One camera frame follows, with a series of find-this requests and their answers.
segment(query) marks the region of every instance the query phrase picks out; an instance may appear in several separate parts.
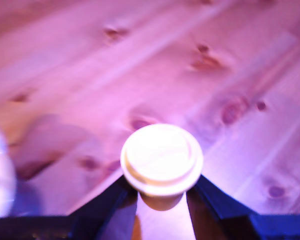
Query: wood knot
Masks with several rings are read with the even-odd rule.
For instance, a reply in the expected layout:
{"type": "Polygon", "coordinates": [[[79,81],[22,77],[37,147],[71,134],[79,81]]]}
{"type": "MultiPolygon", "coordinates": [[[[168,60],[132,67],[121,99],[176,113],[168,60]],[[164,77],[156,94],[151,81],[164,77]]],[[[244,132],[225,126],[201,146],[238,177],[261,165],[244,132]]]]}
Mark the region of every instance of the wood knot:
{"type": "Polygon", "coordinates": [[[221,112],[221,121],[225,125],[234,124],[242,117],[247,107],[248,103],[244,99],[226,104],[221,112]]]}
{"type": "Polygon", "coordinates": [[[280,199],[285,196],[285,189],[281,186],[271,186],[268,190],[269,196],[272,199],[280,199]]]}
{"type": "Polygon", "coordinates": [[[112,41],[116,41],[122,38],[123,36],[127,35],[129,32],[127,29],[124,28],[121,29],[105,28],[103,31],[104,34],[112,41]]]}
{"type": "Polygon", "coordinates": [[[267,105],[265,104],[264,101],[258,101],[256,104],[255,104],[256,108],[259,110],[259,111],[264,111],[266,110],[267,108],[267,105]]]}
{"type": "Polygon", "coordinates": [[[196,48],[202,54],[207,54],[209,52],[209,47],[207,45],[204,45],[204,44],[198,44],[196,46],[196,48]]]}
{"type": "Polygon", "coordinates": [[[93,171],[100,167],[100,163],[93,156],[84,156],[80,159],[80,166],[88,171],[93,171]]]}
{"type": "Polygon", "coordinates": [[[16,95],[10,99],[11,102],[15,103],[24,103],[29,100],[29,95],[26,93],[20,93],[19,95],[16,95]]]}
{"type": "Polygon", "coordinates": [[[151,122],[148,122],[148,121],[142,120],[142,119],[134,119],[130,122],[130,125],[134,130],[141,129],[141,128],[151,125],[151,124],[152,124],[151,122]]]}

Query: white round button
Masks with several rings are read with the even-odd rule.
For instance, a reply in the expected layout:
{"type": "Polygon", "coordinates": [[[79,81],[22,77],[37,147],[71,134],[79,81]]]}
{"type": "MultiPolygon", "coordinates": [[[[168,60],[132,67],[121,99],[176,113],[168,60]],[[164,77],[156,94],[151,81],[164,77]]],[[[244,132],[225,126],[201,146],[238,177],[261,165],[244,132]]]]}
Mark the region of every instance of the white round button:
{"type": "Polygon", "coordinates": [[[163,124],[135,132],[127,142],[126,157],[138,174],[160,182],[182,177],[193,165],[183,133],[163,124]]]}
{"type": "Polygon", "coordinates": [[[190,189],[202,173],[197,140],[181,127],[152,124],[125,141],[120,164],[127,181],[148,196],[174,196],[190,189]]]}

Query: wood grain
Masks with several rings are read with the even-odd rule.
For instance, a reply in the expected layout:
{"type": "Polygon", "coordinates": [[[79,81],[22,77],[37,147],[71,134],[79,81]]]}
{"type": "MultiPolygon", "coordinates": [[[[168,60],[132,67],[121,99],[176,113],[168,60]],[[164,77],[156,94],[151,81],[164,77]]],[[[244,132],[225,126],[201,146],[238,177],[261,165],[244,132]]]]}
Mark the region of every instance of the wood grain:
{"type": "MultiPolygon", "coordinates": [[[[153,123],[191,132],[203,174],[252,209],[300,213],[300,0],[0,0],[12,214],[82,206],[153,123]]],[[[222,239],[190,208],[197,239],[222,239]]],[[[165,212],[140,198],[132,239],[195,239],[192,225],[185,197],[165,212]]]]}

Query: wooden floor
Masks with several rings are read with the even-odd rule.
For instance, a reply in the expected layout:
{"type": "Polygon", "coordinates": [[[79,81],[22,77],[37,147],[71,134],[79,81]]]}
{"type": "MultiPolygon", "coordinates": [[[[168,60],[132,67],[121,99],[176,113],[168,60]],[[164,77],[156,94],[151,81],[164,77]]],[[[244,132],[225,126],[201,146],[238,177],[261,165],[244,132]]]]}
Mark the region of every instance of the wooden floor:
{"type": "MultiPolygon", "coordinates": [[[[203,174],[242,203],[300,213],[300,0],[0,0],[13,214],[95,197],[152,123],[191,132],[203,174]]],[[[140,200],[135,224],[135,240],[195,238],[185,197],[140,200]]]]}

